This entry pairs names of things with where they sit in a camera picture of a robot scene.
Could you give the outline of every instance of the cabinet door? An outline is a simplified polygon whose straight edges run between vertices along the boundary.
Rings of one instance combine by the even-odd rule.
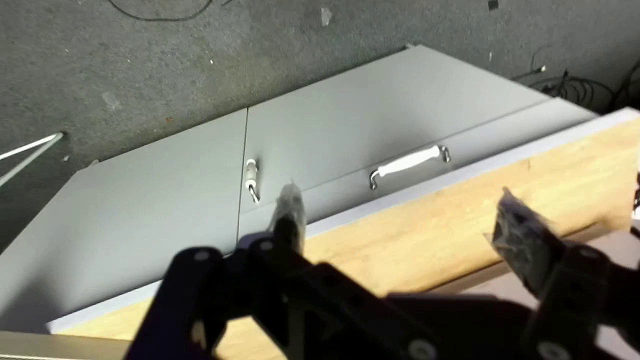
[[[367,189],[367,175],[353,180],[367,189],[357,198],[333,181],[546,100],[531,87],[413,45],[253,106],[247,157],[258,159],[263,202],[243,193],[240,232],[269,224],[263,214],[288,181],[312,192],[308,214],[318,219],[379,195]],[[441,167],[425,164],[417,172],[427,180]]]
[[[81,169],[0,256],[2,326],[158,279],[188,245],[230,252],[244,129],[247,109]]]

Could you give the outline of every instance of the gray cabinet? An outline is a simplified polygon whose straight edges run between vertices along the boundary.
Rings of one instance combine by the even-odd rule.
[[[236,245],[247,109],[81,169],[2,254],[5,327],[161,279],[188,245]]]
[[[383,162],[548,100],[545,93],[441,52],[413,45],[253,106],[247,157],[258,159],[263,202],[254,204],[247,192],[243,193],[240,234],[265,229],[274,199],[288,181],[303,187],[308,219],[315,222],[439,175],[473,156],[466,151],[487,154],[487,146],[501,149],[502,146],[493,141],[510,133],[465,144],[465,154],[453,147],[453,164],[427,162],[385,178],[374,192],[368,187],[371,169]],[[540,135],[540,129],[551,128],[524,126],[519,128],[522,135],[517,133],[517,138],[531,139]]]

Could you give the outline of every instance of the door handle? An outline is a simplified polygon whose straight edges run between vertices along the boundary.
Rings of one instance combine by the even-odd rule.
[[[439,144],[433,147],[425,147],[425,149],[401,156],[401,157],[386,162],[386,164],[379,166],[377,169],[372,169],[372,173],[368,175],[368,186],[371,186],[371,189],[377,189],[380,178],[394,173],[394,172],[414,167],[414,166],[425,164],[434,157],[441,157],[443,162],[450,162],[453,154],[449,151],[449,147],[445,144]]]
[[[258,192],[258,159],[257,157],[248,157],[244,162],[244,187],[248,192],[248,195],[253,198],[254,204],[260,204],[260,192]]]

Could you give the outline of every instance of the wooden plank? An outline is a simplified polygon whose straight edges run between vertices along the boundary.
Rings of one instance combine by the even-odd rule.
[[[499,262],[493,232],[502,187],[551,219],[557,234],[591,224],[629,229],[638,164],[640,119],[603,121],[599,131],[517,162],[463,178],[433,193],[394,204],[307,242],[312,262],[333,262],[377,293],[414,291]],[[67,327],[65,333],[133,338],[121,324],[140,321],[148,301]],[[223,356],[280,357],[250,320],[235,321]]]
[[[0,332],[0,357],[108,360],[122,357],[127,347],[121,339]]]

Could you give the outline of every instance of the metal handle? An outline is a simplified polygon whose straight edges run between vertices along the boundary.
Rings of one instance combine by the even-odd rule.
[[[257,157],[244,162],[244,187],[248,189],[248,195],[254,204],[260,204],[258,172],[260,167]]]
[[[443,162],[450,162],[453,159],[453,154],[449,151],[449,147],[445,144],[439,144],[439,146],[433,146],[433,147],[427,147],[427,149],[419,149],[419,151],[413,151],[413,154],[407,154],[402,157],[397,157],[389,164],[383,164],[379,166],[371,175],[368,175],[368,186],[371,189],[377,189],[379,187],[379,178],[385,178],[389,173],[394,173],[394,172],[402,172],[402,169],[408,169],[408,167],[414,167],[423,162],[428,162],[428,159],[434,159],[434,157],[441,157]]]

